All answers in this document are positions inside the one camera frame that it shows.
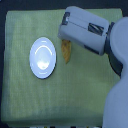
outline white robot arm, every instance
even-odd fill
[[[128,127],[128,18],[111,23],[78,7],[65,11],[58,37],[99,55],[107,53],[113,70],[121,77],[109,92],[102,128]]]

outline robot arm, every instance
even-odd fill
[[[65,11],[58,37],[70,40],[99,55],[107,53],[121,80],[109,92],[103,128],[128,127],[128,18],[115,24],[77,7]]]
[[[107,20],[83,9],[68,7],[59,27],[58,37],[103,55],[108,28]]]

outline yellow object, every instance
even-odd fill
[[[61,50],[65,62],[68,63],[71,54],[71,42],[68,40],[62,40]]]

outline plate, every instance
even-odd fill
[[[56,51],[52,42],[46,37],[37,39],[31,47],[29,61],[32,72],[38,78],[47,78],[56,64]]]

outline yellow cloth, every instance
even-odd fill
[[[120,9],[88,10],[110,22],[122,17]],[[102,57],[72,43],[66,65],[58,39],[64,10],[9,11],[1,119],[10,126],[102,125],[107,93],[117,76],[107,55]],[[39,37],[49,38],[56,49],[52,75],[41,80],[29,66],[29,52]]]

